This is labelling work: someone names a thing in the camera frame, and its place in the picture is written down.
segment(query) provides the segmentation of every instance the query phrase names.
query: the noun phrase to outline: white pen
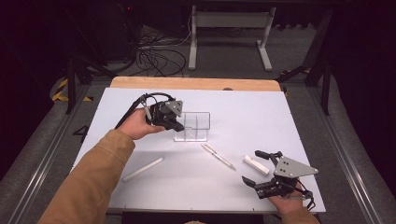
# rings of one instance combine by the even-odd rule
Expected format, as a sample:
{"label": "white pen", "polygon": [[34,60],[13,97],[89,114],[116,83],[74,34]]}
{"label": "white pen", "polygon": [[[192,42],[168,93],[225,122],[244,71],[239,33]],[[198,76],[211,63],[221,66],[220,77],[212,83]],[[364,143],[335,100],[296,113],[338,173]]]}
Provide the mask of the white pen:
{"label": "white pen", "polygon": [[146,165],[146,166],[143,166],[142,168],[138,169],[137,171],[131,173],[130,175],[125,176],[125,177],[123,178],[123,181],[124,181],[124,182],[128,181],[129,179],[131,179],[131,178],[134,177],[135,175],[138,175],[138,174],[140,174],[140,173],[146,171],[147,169],[149,169],[149,168],[151,168],[151,167],[157,165],[158,163],[160,163],[160,162],[162,162],[162,161],[163,161],[163,157],[159,158],[158,160],[156,160],[156,161],[154,161],[154,162],[152,162],[152,163],[150,163],[150,164],[148,164],[148,165]]}
{"label": "white pen", "polygon": [[224,158],[222,158],[215,150],[213,150],[213,148],[205,144],[201,144],[201,146],[210,154],[212,154],[214,157],[216,157],[219,161],[221,161],[222,163],[226,164],[228,167],[236,171],[235,167],[229,161],[226,161]]}

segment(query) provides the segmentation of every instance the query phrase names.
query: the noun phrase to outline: clear plastic container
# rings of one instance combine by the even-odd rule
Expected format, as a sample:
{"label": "clear plastic container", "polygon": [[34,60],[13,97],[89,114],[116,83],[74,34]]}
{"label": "clear plastic container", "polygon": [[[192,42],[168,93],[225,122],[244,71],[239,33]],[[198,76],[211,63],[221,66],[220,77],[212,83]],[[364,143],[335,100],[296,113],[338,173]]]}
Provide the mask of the clear plastic container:
{"label": "clear plastic container", "polygon": [[177,121],[184,131],[174,131],[175,142],[206,142],[210,130],[209,112],[183,112]]}

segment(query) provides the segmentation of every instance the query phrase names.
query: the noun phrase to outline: brown sleeve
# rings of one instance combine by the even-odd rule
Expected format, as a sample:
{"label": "brown sleeve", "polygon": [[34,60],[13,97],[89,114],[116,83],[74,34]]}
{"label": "brown sleeve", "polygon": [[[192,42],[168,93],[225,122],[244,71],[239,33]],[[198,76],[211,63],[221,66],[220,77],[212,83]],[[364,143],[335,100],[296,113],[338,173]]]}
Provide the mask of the brown sleeve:
{"label": "brown sleeve", "polygon": [[318,220],[306,207],[302,207],[281,217],[283,224],[319,224]]}
{"label": "brown sleeve", "polygon": [[104,223],[110,195],[133,150],[128,135],[109,131],[64,180],[39,223]]}

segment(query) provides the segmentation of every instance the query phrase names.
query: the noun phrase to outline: human hand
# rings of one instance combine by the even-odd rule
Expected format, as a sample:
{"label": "human hand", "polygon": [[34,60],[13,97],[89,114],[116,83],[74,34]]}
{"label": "human hand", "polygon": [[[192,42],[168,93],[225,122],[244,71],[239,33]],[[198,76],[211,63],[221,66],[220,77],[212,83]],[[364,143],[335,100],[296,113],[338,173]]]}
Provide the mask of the human hand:
{"label": "human hand", "polygon": [[140,139],[149,133],[159,133],[165,130],[163,126],[152,126],[146,123],[144,108],[136,109],[117,129],[126,133],[133,140]]}
{"label": "human hand", "polygon": [[[296,188],[301,189],[301,184],[299,182],[297,182]],[[303,194],[295,190],[289,196],[301,197],[303,196]],[[303,207],[303,201],[298,199],[291,199],[288,197],[281,198],[278,196],[274,196],[274,197],[269,197],[268,200],[276,207],[277,212],[281,216],[284,216],[290,212],[296,211]]]}

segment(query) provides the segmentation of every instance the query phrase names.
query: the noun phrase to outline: person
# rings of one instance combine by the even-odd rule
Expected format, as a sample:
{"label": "person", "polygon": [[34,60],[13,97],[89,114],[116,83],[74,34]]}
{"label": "person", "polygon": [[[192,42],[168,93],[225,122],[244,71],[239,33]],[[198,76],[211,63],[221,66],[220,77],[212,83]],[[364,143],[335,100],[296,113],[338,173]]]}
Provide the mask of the person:
{"label": "person", "polygon": [[[144,108],[136,109],[118,129],[110,130],[81,158],[38,223],[105,223],[111,193],[134,151],[134,141],[164,130],[162,126],[148,125]],[[277,197],[269,200],[283,223],[317,223],[301,201]]]}

